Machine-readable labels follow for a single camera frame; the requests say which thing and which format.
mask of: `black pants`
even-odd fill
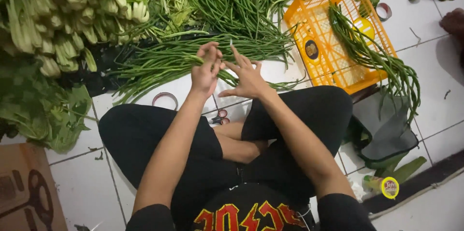
[[[351,117],[351,98],[333,86],[318,86],[279,95],[287,106],[336,155]],[[113,159],[138,188],[151,155],[176,111],[137,104],[115,106],[98,125],[101,139]],[[222,149],[206,117],[201,117],[186,168],[177,184],[171,212],[177,227],[191,224],[205,203],[218,192],[243,182],[267,185],[284,194],[294,206],[308,204],[314,187],[294,161],[274,122],[254,99],[242,130],[243,140],[277,139],[251,163],[222,159]]]

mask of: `scissors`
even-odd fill
[[[229,124],[230,120],[226,118],[226,116],[227,116],[227,110],[218,110],[217,116],[211,119],[212,124],[214,123],[219,123],[221,125]]]

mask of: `forearm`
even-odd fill
[[[133,213],[152,204],[171,207],[171,198],[184,171],[204,103],[203,97],[189,93],[145,168]]]
[[[312,180],[317,197],[336,192],[353,196],[349,183],[332,154],[277,93],[266,92],[260,100],[278,127],[295,161]]]

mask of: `hand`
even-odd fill
[[[197,57],[204,58],[201,66],[192,67],[192,88],[190,92],[204,97],[206,101],[216,89],[217,74],[225,65],[221,62],[222,52],[217,49],[219,43],[211,41],[202,46]]]
[[[268,93],[275,93],[261,77],[261,62],[250,61],[247,57],[240,55],[240,53],[231,45],[233,55],[237,65],[224,61],[225,65],[230,68],[239,77],[239,85],[232,90],[225,90],[219,93],[218,97],[239,96],[248,98],[261,98]]]

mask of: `person's left hand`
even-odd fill
[[[221,62],[222,52],[217,49],[219,43],[211,41],[202,46],[197,52],[197,57],[205,62],[201,66],[192,67],[191,92],[198,93],[205,101],[212,95],[218,83],[217,74],[225,67]]]

